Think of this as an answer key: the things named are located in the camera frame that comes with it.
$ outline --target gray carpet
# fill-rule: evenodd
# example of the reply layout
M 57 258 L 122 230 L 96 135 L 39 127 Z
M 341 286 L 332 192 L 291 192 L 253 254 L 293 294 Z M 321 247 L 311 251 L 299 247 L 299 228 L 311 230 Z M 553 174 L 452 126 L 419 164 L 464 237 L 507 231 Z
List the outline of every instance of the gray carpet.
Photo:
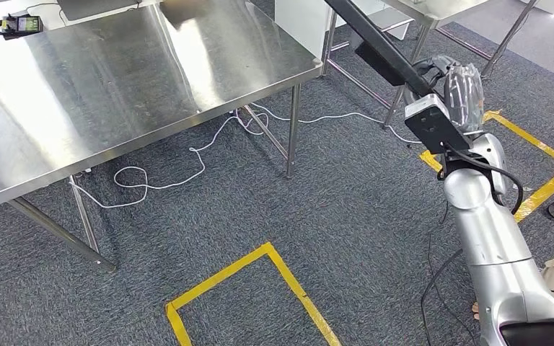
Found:
M 448 29 L 487 51 L 495 48 L 459 25 Z M 348 30 L 337 36 L 346 38 Z M 412 37 L 398 43 L 407 54 L 414 45 Z M 483 64 L 434 33 L 427 47 L 424 55 L 446 53 Z M 339 51 L 334 58 L 369 85 L 393 94 L 351 52 Z M 503 109 L 505 117 L 554 148 L 554 74 L 507 52 L 485 92 L 488 109 Z M 287 116 L 289 92 L 260 103 Z M 304 119 L 353 111 L 386 114 L 334 71 L 304 85 Z M 112 183 L 112 175 L 126 165 L 146 168 L 155 185 L 182 180 L 199 168 L 188 147 L 208 143 L 224 120 L 95 167 L 81 184 L 111 204 L 141 194 Z M 270 127 L 286 139 L 287 123 L 272 121 Z M 400 122 L 397 129 L 412 136 Z M 538 188 L 554 175 L 554 161 L 543 152 L 496 123 L 488 129 L 501 138 L 511 171 L 526 186 Z M 301 125 L 296 176 L 286 180 L 283 161 L 267 138 L 229 124 L 203 152 L 207 170 L 198 179 L 151 191 L 147 201 L 127 208 L 103 210 L 87 200 L 102 253 L 119 266 L 114 274 L 0 205 L 0 345 L 176 345 L 166 302 L 267 241 L 343 345 L 423 345 L 418 301 L 429 279 L 428 232 L 434 232 L 435 268 L 459 244 L 451 218 L 437 227 L 444 197 L 435 172 L 418 158 L 422 151 L 361 118 Z M 65 182 L 27 198 L 82 237 Z M 554 255 L 554 221 L 542 209 L 521 222 L 539 264 Z M 439 287 L 477 334 L 469 312 L 475 297 L 461 259 Z M 471 345 L 436 296 L 427 306 L 435 345 Z M 266 258 L 191 301 L 180 315 L 196 346 L 325 345 Z

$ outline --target green display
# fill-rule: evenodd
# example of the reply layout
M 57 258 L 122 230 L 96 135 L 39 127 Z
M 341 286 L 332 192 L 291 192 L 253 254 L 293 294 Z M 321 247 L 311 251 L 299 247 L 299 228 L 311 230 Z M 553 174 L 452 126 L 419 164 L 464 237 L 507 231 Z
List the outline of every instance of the green display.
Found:
M 18 31 L 38 32 L 39 18 L 37 17 L 20 17 L 18 18 Z

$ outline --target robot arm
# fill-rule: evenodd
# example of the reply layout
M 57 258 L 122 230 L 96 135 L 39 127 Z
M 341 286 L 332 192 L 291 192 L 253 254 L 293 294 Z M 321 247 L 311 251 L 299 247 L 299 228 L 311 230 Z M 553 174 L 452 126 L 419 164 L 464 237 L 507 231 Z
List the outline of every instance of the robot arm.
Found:
M 473 66 L 448 57 L 411 64 L 350 0 L 325 0 L 363 39 L 355 48 L 392 85 L 406 85 L 405 124 L 442 157 L 444 191 L 479 302 L 481 344 L 554 345 L 554 298 L 532 259 L 511 211 L 500 141 L 483 132 L 483 87 Z M 438 69 L 444 96 L 423 74 Z

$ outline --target table top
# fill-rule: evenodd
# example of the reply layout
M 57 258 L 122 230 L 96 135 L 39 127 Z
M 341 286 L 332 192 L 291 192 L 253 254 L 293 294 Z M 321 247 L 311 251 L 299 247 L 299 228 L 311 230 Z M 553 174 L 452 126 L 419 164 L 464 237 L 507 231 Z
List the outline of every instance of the table top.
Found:
M 398 11 L 408 15 L 431 29 L 453 22 L 471 9 L 491 0 L 425 0 L 418 4 L 413 0 L 382 0 Z
M 320 75 L 243 0 L 166 1 L 0 44 L 0 203 Z

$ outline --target metal frame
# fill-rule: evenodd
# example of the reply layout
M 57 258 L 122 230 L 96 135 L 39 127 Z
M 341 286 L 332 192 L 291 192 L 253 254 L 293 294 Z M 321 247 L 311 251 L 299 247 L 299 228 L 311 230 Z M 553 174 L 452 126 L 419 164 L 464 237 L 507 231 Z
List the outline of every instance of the metal frame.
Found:
M 279 142 L 277 137 L 264 125 L 260 118 L 255 114 L 252 108 L 247 105 L 243 109 L 248 112 L 253 120 L 260 126 L 264 134 L 267 135 L 268 139 L 271 140 L 271 143 L 279 150 L 279 153 L 286 160 L 286 177 L 292 178 L 294 176 L 294 158 L 296 156 L 296 140 L 298 137 L 298 116 L 300 108 L 300 91 L 302 85 L 296 84 L 292 88 L 292 103 L 290 108 L 290 134 L 288 139 L 288 149 L 286 150 L 283 145 Z
M 334 43 L 334 34 L 336 31 L 336 21 L 337 21 L 338 15 L 333 9 L 330 9 L 330 29 L 328 30 L 328 37 L 327 42 L 324 47 L 324 52 L 322 54 L 322 62 L 324 63 L 324 66 L 322 67 L 322 76 L 327 75 L 328 66 L 332 66 L 336 71 L 340 72 L 342 75 L 344 75 L 347 79 L 352 81 L 358 88 L 360 88 L 363 92 L 366 92 L 370 97 L 378 101 L 383 107 L 389 109 L 391 107 L 391 104 L 386 101 L 383 97 L 381 97 L 379 94 L 374 92 L 371 88 L 366 86 L 364 83 L 362 83 L 359 79 L 354 77 L 352 74 L 347 72 L 341 65 L 336 63 L 334 60 L 330 58 L 330 53 L 339 50 L 341 48 L 349 46 L 349 42 L 345 41 L 343 43 L 339 43 L 337 45 L 333 45 Z M 401 22 L 395 23 L 393 25 L 390 25 L 386 28 L 382 28 L 381 32 L 387 32 L 392 29 L 396 29 L 398 27 L 402 27 L 403 25 L 409 24 L 413 22 L 414 19 L 410 18 L 407 20 L 403 20 Z
M 39 223 L 50 233 L 63 240 L 67 245 L 79 252 L 82 256 L 103 267 L 108 272 L 115 271 L 115 265 L 113 263 L 109 262 L 103 256 L 98 254 L 95 250 L 90 249 L 83 241 L 79 240 L 61 225 L 57 224 L 53 219 L 44 214 L 29 201 L 25 200 L 22 197 L 18 197 L 10 200 L 9 204 L 20 213 Z
M 532 11 L 532 8 L 538 3 L 539 0 L 531 0 L 524 8 L 523 12 L 519 15 L 517 18 L 517 21 L 513 24 L 513 27 L 509 30 L 509 33 L 506 34 L 506 37 L 502 40 L 501 44 L 499 45 L 496 52 L 493 54 L 493 56 L 490 56 L 489 54 L 483 52 L 482 50 L 476 48 L 475 46 L 467 43 L 466 41 L 455 37 L 451 33 L 447 32 L 446 30 L 442 28 L 435 27 L 436 23 L 434 25 L 421 25 L 420 31 L 418 33 L 418 42 L 417 46 L 415 47 L 415 50 L 413 51 L 413 54 L 411 55 L 410 61 L 414 62 L 419 58 L 419 55 L 421 53 L 421 49 L 426 44 L 426 40 L 428 39 L 428 34 L 430 32 L 431 27 L 435 27 L 435 30 L 442 34 L 443 36 L 449 38 L 450 40 L 454 41 L 458 45 L 461 45 L 462 47 L 470 50 L 471 52 L 479 55 L 480 57 L 488 60 L 488 63 L 483 68 L 483 71 L 481 72 L 481 77 L 486 78 L 488 73 L 491 71 L 493 66 L 498 62 L 502 54 L 504 53 L 506 46 L 511 42 L 511 39 L 515 34 L 517 33 L 517 30 L 519 30 L 520 26 L 522 25 L 523 21 L 526 19 L 526 17 L 529 15 L 529 12 Z M 390 122 L 392 121 L 392 118 L 396 112 L 396 108 L 398 104 L 400 103 L 400 100 L 403 97 L 403 92 L 405 86 L 400 86 L 398 88 L 398 91 L 396 93 L 396 97 L 394 98 L 393 102 L 390 104 L 385 99 L 383 99 L 379 94 L 374 92 L 372 89 L 370 89 L 368 86 L 366 86 L 364 83 L 359 81 L 357 78 L 355 78 L 353 75 L 351 75 L 347 70 L 345 70 L 342 66 L 338 65 L 335 61 L 330 59 L 330 53 L 339 50 L 341 48 L 347 47 L 349 43 L 340 43 L 338 45 L 333 45 L 334 41 L 334 34 L 336 30 L 336 20 L 337 20 L 337 14 L 333 9 L 330 9 L 330 28 L 328 29 L 328 35 L 327 35 L 327 42 L 324 48 L 324 52 L 322 54 L 322 62 L 324 63 L 324 67 L 322 68 L 322 76 L 326 76 L 327 74 L 327 68 L 328 66 L 334 67 L 338 72 L 340 72 L 342 75 L 344 75 L 347 79 L 352 81 L 358 88 L 360 88 L 362 91 L 366 92 L 370 97 L 378 101 L 383 107 L 388 109 L 387 116 L 385 117 L 384 123 L 382 124 L 383 128 L 386 128 Z M 395 29 L 399 26 L 408 24 L 412 22 L 413 19 L 409 19 L 403 22 L 396 23 L 394 25 L 390 25 L 389 27 L 381 29 L 382 32 L 389 31 L 391 29 Z
M 279 153 L 281 153 L 281 155 L 285 158 L 286 177 L 288 178 L 292 178 L 294 175 L 294 157 L 296 155 L 296 138 L 298 136 L 298 116 L 301 88 L 301 84 L 296 84 L 292 88 L 292 102 L 290 109 L 290 134 L 287 150 L 281 145 L 279 140 L 269 131 L 269 129 L 264 125 L 264 123 L 260 120 L 260 118 L 257 117 L 254 111 L 248 105 L 243 107 L 258 123 L 260 128 L 262 128 L 262 131 L 271 140 L 273 145 L 279 150 Z M 74 175 L 69 176 L 69 183 L 77 185 L 77 178 Z M 71 232 L 67 231 L 64 227 L 56 223 L 56 221 L 44 214 L 41 210 L 39 210 L 39 208 L 35 207 L 31 202 L 24 199 L 23 197 L 18 197 L 10 200 L 8 204 L 10 204 L 20 213 L 26 215 L 28 218 L 39 223 L 44 229 L 57 236 L 59 239 L 64 241 L 65 244 L 69 245 L 82 256 L 93 261 L 95 264 L 106 269 L 108 272 L 114 272 L 116 270 L 116 266 L 108 259 L 105 259 L 103 256 L 101 256 L 99 252 L 97 240 L 94 236 L 94 230 L 92 229 L 92 224 L 90 223 L 88 213 L 86 212 L 86 208 L 84 207 L 82 196 L 79 194 L 79 191 L 75 187 L 71 187 L 71 189 L 75 198 L 77 210 L 79 211 L 79 216 L 82 219 L 82 223 L 84 224 L 84 230 L 86 232 L 86 237 L 88 238 L 88 245 L 86 245 L 82 240 L 71 234 Z

